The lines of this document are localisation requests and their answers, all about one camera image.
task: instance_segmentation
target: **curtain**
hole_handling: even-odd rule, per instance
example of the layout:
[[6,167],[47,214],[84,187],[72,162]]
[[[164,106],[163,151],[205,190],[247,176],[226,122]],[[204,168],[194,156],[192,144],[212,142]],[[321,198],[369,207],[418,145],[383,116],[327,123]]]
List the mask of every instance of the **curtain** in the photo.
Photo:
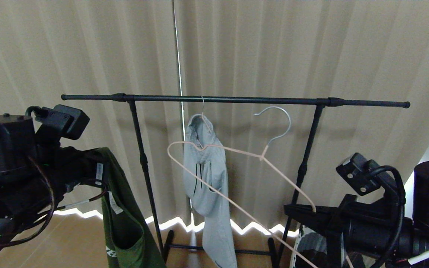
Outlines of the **curtain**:
[[[409,109],[324,110],[302,188],[317,205],[337,206],[354,194],[335,172],[347,156],[358,151],[406,179],[429,144],[429,1],[0,1],[0,114],[31,105],[84,110],[82,138],[63,146],[111,148],[146,217],[128,105],[60,95],[180,95],[180,86],[183,95],[410,101]],[[253,115],[267,105],[184,103],[184,118],[177,102],[137,107],[161,222],[189,223],[182,170],[166,154],[189,116],[204,112],[225,146],[253,153],[287,126],[277,110]],[[293,127],[267,158],[295,181],[315,107],[281,107]],[[182,146],[172,152],[182,159]],[[257,159],[226,156],[230,197],[262,224],[284,224],[293,188]],[[64,203],[96,193],[76,187]],[[232,217],[241,227],[250,221],[236,209]]]
[[[175,14],[185,95],[411,102],[324,109],[302,186],[316,205],[338,206],[355,194],[335,171],[353,153],[395,166],[406,180],[427,148],[429,2],[175,1]],[[260,154],[287,126],[276,110],[254,117],[267,105],[204,106],[185,105],[185,122],[204,111],[221,142],[240,150]],[[293,127],[266,156],[295,182],[315,107],[281,107]],[[226,159],[235,202],[267,226],[284,224],[281,205],[293,188],[258,159],[231,152]],[[231,216],[241,226],[250,221],[237,209]]]

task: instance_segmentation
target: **vertical pole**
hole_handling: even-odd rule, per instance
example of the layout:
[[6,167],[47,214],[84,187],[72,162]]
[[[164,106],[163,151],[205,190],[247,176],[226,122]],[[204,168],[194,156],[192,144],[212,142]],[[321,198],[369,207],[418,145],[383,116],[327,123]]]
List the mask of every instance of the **vertical pole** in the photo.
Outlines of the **vertical pole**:
[[133,100],[129,101],[128,104],[130,105],[133,126],[135,127],[135,132],[137,134],[138,149],[140,150],[140,165],[142,165],[143,175],[145,176],[145,183],[147,185],[148,198],[150,199],[150,207],[152,207],[153,223],[155,224],[158,246],[160,246],[160,253],[163,253],[162,234],[160,233],[160,225],[158,224],[158,216],[156,214],[152,183],[150,182],[150,175],[148,174],[148,159],[145,154],[145,149],[143,149],[142,133],[140,131],[140,124],[138,123],[137,107]]
[[[322,110],[324,107],[325,107],[324,105],[315,106],[314,119],[312,120],[312,125],[310,127],[309,138],[305,146],[304,157],[298,169],[298,179],[296,180],[296,185],[299,186],[299,188],[302,186],[302,183],[304,182],[305,174],[307,173],[307,162],[309,160],[310,150],[312,149],[312,144],[314,143],[315,132],[317,131],[317,126],[319,125],[320,116],[322,115]],[[295,191],[294,194],[292,195],[291,204],[296,204],[298,202],[298,197],[299,197],[299,191]],[[286,229],[284,230],[284,234],[282,236],[282,240],[284,241],[286,241],[287,239],[287,232],[291,227],[291,221],[292,221],[292,218],[288,217],[286,222]],[[281,244],[279,246],[279,253],[277,254],[278,264],[279,264],[279,261],[281,261],[281,256],[283,251],[284,251],[284,244]]]

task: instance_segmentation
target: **hanging clothing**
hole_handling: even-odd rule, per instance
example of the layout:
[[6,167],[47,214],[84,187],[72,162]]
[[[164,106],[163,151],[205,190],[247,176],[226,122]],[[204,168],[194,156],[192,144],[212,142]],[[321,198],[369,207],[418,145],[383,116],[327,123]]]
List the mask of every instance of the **hanging clothing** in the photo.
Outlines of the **hanging clothing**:
[[[197,144],[200,148],[207,144],[222,146],[212,129],[213,124],[206,117],[203,120],[201,114],[195,114],[186,129],[185,140]],[[198,151],[193,145],[185,144],[184,166],[228,196],[228,172],[224,149],[208,147],[204,151]],[[191,199],[193,208],[204,216],[204,250],[218,267],[236,268],[228,201],[203,186],[189,172],[184,171],[183,180],[186,195]]]
[[97,152],[107,162],[103,169],[109,192],[102,198],[109,268],[166,268],[124,170],[108,148]]

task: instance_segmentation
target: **light gray garment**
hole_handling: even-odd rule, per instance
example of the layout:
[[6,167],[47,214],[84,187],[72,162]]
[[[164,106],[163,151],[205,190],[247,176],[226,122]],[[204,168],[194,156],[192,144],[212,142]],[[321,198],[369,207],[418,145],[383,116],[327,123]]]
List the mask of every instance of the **light gray garment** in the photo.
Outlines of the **light gray garment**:
[[[213,124],[205,117],[210,129]],[[209,131],[201,114],[191,117],[186,129],[187,142],[200,148],[207,144],[222,146],[214,131]],[[184,145],[184,166],[199,178],[228,196],[228,173],[226,171],[225,150],[208,147],[198,151],[191,144]],[[221,268],[236,268],[235,246],[231,231],[229,202],[191,174],[184,171],[186,195],[191,199],[193,208],[204,216],[203,248],[208,256]]]

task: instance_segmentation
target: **green shirt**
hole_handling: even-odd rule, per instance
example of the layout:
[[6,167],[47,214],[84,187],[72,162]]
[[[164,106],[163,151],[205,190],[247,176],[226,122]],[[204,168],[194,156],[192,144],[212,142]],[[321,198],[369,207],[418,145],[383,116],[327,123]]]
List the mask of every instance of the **green shirt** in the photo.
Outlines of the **green shirt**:
[[97,152],[108,162],[110,192],[102,198],[102,213],[109,268],[166,268],[117,159],[108,148]]

